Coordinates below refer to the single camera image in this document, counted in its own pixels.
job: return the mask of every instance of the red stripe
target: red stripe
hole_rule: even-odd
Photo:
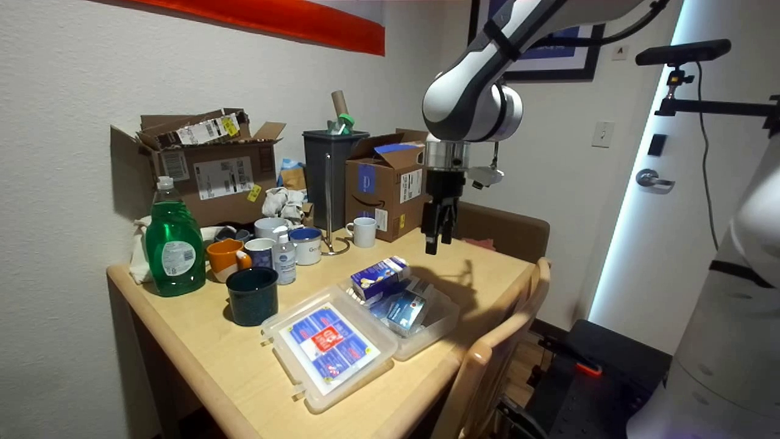
[[[128,0],[254,31],[385,53],[385,26],[306,0]]]

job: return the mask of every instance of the wooden chair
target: wooden chair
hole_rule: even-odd
[[[516,304],[508,318],[470,343],[435,419],[433,439],[486,436],[513,349],[530,326],[547,282],[551,263],[547,259],[537,259],[536,274],[527,289],[516,292]]]

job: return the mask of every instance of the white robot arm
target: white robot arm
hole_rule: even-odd
[[[511,89],[496,86],[501,71],[537,39],[567,26],[620,17],[639,2],[507,0],[470,41],[468,51],[435,76],[422,104],[430,132],[424,156],[429,202],[422,220],[429,253],[435,253],[439,237],[444,243],[450,240],[466,182],[463,174],[468,171],[466,146],[470,142],[501,142],[518,128],[520,101]],[[652,2],[651,17],[662,7],[665,0]]]

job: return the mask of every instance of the cup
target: cup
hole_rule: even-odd
[[[241,268],[227,279],[233,325],[255,326],[277,310],[273,268]]]
[[[204,248],[211,276],[217,282],[223,282],[239,268],[250,268],[250,259],[243,253],[241,240],[219,240]]]
[[[355,217],[350,223],[350,240],[355,246],[372,246],[374,241],[374,220],[372,217]]]
[[[261,268],[273,268],[273,243],[274,237],[261,237],[261,240],[247,240],[243,243],[245,256],[250,259],[250,267]]]
[[[261,217],[254,223],[255,237],[277,237],[288,232],[288,223],[282,217]]]
[[[321,259],[321,234],[318,230],[289,230],[288,241],[295,246],[295,267],[312,267]]]

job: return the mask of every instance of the green dish soap bottle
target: green dish soap bottle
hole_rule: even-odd
[[[171,175],[160,175],[145,230],[150,280],[162,298],[185,295],[204,282],[204,246],[200,226],[177,198]]]

